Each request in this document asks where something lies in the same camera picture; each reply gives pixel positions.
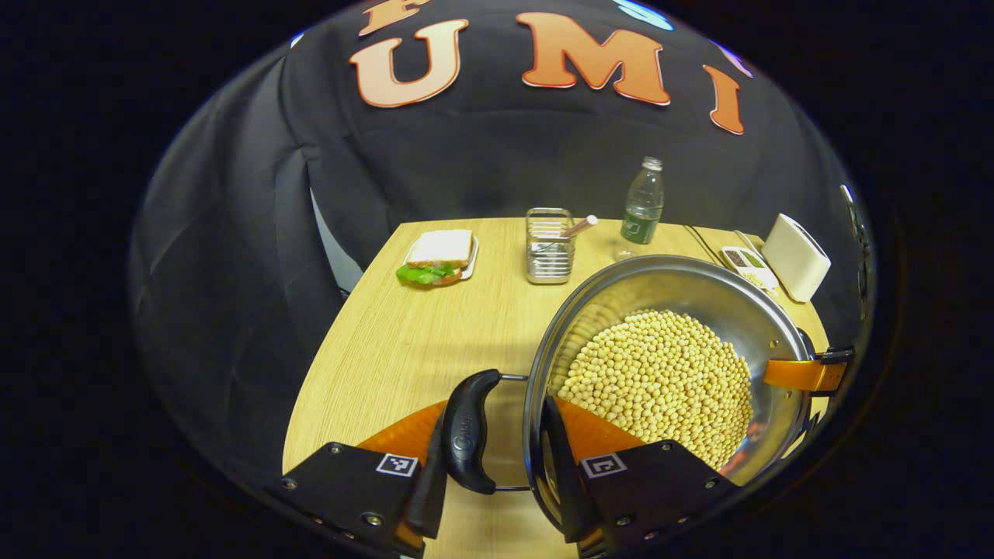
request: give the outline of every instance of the white toaster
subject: white toaster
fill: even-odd
[[[832,266],[811,235],[783,214],[776,216],[776,223],[762,246],[762,255],[787,294],[797,302],[811,300]]]

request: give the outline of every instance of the lettuce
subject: lettuce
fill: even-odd
[[[430,285],[445,276],[455,276],[457,270],[459,268],[451,264],[428,266],[425,268],[411,268],[408,265],[403,265],[397,269],[397,279],[401,282],[411,281],[413,283]]]

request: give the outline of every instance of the sandwich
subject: sandwich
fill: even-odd
[[[422,233],[397,270],[400,281],[423,285],[446,285],[459,281],[469,265],[473,232],[468,229]]]

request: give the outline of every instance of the orange letter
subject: orange letter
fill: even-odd
[[[711,122],[732,134],[742,135],[746,131],[739,120],[739,84],[721,70],[704,65],[704,71],[711,75],[715,83],[715,109],[711,111]]]
[[[416,14],[420,10],[418,8],[408,9],[408,6],[414,4],[420,6],[421,4],[427,3],[429,0],[387,0],[383,4],[377,4],[369,10],[363,12],[364,14],[370,15],[370,23],[359,32],[359,36],[369,35],[378,29],[383,29],[392,23],[397,23],[404,18],[409,18],[410,16]]]
[[[394,77],[393,51],[401,43],[393,38],[370,45],[352,55],[356,65],[359,96],[372,106],[401,106],[423,101],[448,88],[459,74],[460,29],[466,20],[450,20],[418,29],[414,36],[428,42],[428,73],[420,80],[402,84]]]
[[[577,77],[566,70],[570,57],[586,84],[599,90],[617,67],[624,65],[614,90],[626,97],[654,104],[669,104],[659,72],[663,46],[648,37],[619,29],[599,45],[577,22],[559,14],[532,12],[517,20],[532,28],[535,67],[526,72],[525,84],[536,88],[570,88]]]

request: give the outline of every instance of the bottle cap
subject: bottle cap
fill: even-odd
[[[655,157],[646,157],[642,159],[642,166],[653,171],[661,171],[663,169],[663,162]]]

